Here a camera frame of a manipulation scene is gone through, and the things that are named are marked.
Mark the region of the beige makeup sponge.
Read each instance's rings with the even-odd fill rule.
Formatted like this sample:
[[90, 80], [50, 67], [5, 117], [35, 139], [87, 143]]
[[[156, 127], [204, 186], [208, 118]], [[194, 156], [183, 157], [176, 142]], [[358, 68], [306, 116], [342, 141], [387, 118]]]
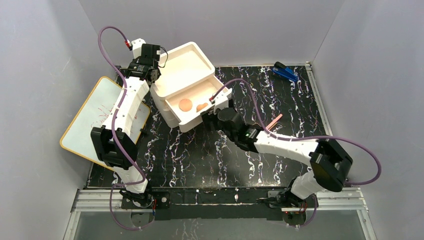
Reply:
[[201, 110], [203, 110], [204, 108], [206, 108], [209, 104], [207, 102], [205, 103], [201, 103], [196, 107], [196, 111], [200, 112]]

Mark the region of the white drawer organizer box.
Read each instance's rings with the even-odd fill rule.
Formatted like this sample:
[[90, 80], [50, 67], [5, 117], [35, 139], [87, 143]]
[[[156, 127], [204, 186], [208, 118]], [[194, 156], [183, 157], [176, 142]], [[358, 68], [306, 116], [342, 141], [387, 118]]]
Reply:
[[[160, 77], [150, 87], [156, 108], [170, 128], [186, 133], [202, 123], [199, 104], [213, 100], [229, 88], [215, 76], [215, 67], [193, 41], [161, 54]], [[181, 111], [182, 99], [192, 101], [192, 109]]]

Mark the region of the round peach powder puff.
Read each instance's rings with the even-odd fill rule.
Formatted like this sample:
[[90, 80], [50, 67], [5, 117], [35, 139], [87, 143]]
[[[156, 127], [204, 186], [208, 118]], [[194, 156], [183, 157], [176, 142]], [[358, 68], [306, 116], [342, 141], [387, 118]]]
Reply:
[[188, 98], [184, 98], [180, 100], [178, 107], [183, 112], [189, 112], [193, 108], [193, 102]]

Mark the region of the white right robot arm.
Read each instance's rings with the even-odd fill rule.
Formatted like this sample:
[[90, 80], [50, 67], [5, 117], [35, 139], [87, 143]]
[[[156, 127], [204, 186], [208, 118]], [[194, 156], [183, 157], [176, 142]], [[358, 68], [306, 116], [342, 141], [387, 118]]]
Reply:
[[299, 140], [267, 129], [247, 124], [234, 109], [230, 93], [220, 93], [216, 99], [197, 106], [203, 123], [225, 133], [227, 138], [246, 152], [273, 154], [298, 161], [311, 171], [294, 178], [288, 187], [257, 203], [271, 207], [299, 206], [321, 190], [341, 192], [353, 160], [334, 139]]

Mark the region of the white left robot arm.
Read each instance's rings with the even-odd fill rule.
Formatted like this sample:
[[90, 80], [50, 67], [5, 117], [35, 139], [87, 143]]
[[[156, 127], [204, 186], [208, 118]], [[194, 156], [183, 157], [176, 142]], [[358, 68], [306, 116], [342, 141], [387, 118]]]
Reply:
[[138, 148], [136, 140], [131, 138], [131, 129], [142, 100], [161, 76], [161, 47], [141, 38], [133, 40], [129, 47], [133, 60], [123, 74], [120, 94], [109, 116], [100, 127], [92, 128], [90, 137], [97, 158], [118, 174], [125, 189], [143, 194], [148, 180], [136, 163]]

